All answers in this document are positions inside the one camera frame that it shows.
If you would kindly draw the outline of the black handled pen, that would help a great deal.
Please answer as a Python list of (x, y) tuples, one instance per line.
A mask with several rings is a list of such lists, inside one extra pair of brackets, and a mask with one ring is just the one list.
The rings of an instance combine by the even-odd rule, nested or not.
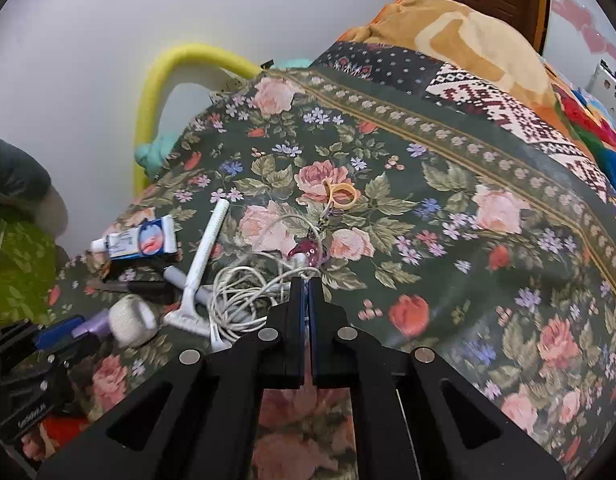
[(136, 294), (139, 296), (151, 297), (170, 297), (174, 294), (174, 288), (168, 282), (160, 281), (129, 281), (112, 282), (89, 280), (87, 285), (101, 292), (124, 292), (125, 294)]

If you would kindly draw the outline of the orange patterned blanket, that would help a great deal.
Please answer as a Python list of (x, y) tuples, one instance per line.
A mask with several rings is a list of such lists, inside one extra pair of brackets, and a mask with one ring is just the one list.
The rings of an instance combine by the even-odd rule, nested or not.
[(453, 0), (396, 0), (340, 40), (417, 50), (486, 80), (501, 98), (486, 96), (476, 84), (440, 95), (482, 108), (511, 132), (548, 125), (577, 146), (584, 164), (603, 172), (616, 190), (616, 126), (608, 110), (498, 18)]

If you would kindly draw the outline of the dark grey garment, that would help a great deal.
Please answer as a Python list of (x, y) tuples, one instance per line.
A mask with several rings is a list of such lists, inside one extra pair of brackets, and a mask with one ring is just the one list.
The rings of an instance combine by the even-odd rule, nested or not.
[(68, 212), (50, 174), (40, 162), (13, 144), (0, 139), (0, 205), (33, 218), (53, 237), (68, 225)]

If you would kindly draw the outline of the patchwork dark quilt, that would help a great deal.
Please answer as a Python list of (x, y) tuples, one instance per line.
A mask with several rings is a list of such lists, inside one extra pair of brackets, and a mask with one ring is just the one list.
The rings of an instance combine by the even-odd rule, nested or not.
[(576, 142), (556, 109), (537, 112), (492, 82), (451, 63), (387, 44), (337, 41), (312, 66), (394, 88), (467, 115), (483, 116), (570, 170), (606, 202), (613, 185)]

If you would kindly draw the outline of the green floral bag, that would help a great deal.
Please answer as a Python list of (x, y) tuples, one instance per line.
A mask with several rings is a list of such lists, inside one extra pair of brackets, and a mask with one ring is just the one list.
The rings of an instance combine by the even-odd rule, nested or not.
[(0, 327), (49, 322), (57, 273), (54, 238), (28, 214), (0, 205)]

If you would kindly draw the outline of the teal cloth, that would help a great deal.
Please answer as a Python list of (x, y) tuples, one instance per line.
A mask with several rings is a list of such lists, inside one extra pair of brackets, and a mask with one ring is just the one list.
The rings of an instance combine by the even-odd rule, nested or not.
[(163, 168), (179, 138), (179, 133), (159, 133), (151, 142), (140, 143), (136, 147), (134, 160), (149, 179), (154, 179)]

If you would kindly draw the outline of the purple tube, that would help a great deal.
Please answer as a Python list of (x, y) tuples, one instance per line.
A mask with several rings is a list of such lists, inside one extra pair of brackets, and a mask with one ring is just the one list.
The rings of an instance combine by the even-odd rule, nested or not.
[(78, 338), (86, 333), (93, 334), (99, 339), (104, 339), (110, 334), (110, 323), (108, 322), (108, 316), (110, 310), (103, 309), (101, 312), (88, 318), (76, 328), (72, 330), (72, 337)]

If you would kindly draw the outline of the floral dark green bedspread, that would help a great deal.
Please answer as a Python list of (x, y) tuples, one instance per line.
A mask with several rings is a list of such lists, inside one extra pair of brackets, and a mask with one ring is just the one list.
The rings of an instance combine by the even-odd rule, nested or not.
[[(351, 183), (326, 210), (324, 180)], [(171, 214), (218, 271), (325, 221), (324, 291), (386, 344), (430, 342), (572, 479), (616, 479), (616, 196), (478, 116), (345, 75), (268, 74), (194, 119), (118, 218)]]

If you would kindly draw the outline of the yellow rubber band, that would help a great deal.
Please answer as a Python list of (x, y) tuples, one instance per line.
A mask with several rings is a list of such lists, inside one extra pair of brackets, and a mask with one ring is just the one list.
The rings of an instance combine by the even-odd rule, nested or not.
[(346, 211), (358, 202), (359, 193), (351, 183), (333, 183), (330, 180), (324, 180), (323, 186), (326, 193), (326, 210)]

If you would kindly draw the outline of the toothpaste tube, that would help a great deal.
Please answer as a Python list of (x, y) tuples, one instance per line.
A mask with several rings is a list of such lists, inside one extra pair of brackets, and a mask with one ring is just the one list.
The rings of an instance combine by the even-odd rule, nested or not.
[(90, 250), (112, 260), (152, 258), (173, 255), (178, 250), (174, 218), (146, 220), (140, 226), (108, 234), (91, 243)]

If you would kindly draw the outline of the white disposable razor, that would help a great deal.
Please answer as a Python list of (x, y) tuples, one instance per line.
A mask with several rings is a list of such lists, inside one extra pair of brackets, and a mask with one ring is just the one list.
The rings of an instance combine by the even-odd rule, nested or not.
[(212, 254), (212, 248), (214, 248), (229, 206), (230, 203), (224, 198), (220, 198), (220, 200), (216, 201), (214, 210), (204, 229), (200, 244), (197, 246), (189, 272), (186, 274), (180, 306), (177, 310), (170, 311), (164, 316), (164, 322), (167, 325), (174, 326), (179, 330), (185, 330), (186, 332), (198, 336), (212, 336), (210, 322), (204, 320), (204, 318), (197, 313), (195, 307), (196, 294), (200, 289), (203, 274), (210, 255)]

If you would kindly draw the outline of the yellow foam tube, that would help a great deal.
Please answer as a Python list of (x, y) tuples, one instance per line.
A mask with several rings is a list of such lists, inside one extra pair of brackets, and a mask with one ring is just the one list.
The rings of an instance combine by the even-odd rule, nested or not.
[[(185, 65), (216, 67), (223, 73), (231, 73), (245, 80), (255, 78), (262, 71), (259, 65), (241, 55), (208, 44), (184, 44), (166, 50), (159, 55), (145, 79), (134, 128), (134, 149), (140, 143), (151, 142), (159, 134), (160, 114), (168, 96), (167, 82), (172, 72)], [(141, 196), (152, 180), (134, 161), (134, 196)]]

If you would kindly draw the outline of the white bandage roll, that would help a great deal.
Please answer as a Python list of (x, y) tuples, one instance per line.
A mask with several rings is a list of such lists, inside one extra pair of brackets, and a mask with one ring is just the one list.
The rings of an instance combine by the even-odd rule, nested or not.
[(110, 333), (122, 348), (137, 348), (146, 344), (159, 330), (159, 320), (153, 307), (140, 296), (123, 296), (108, 310)]

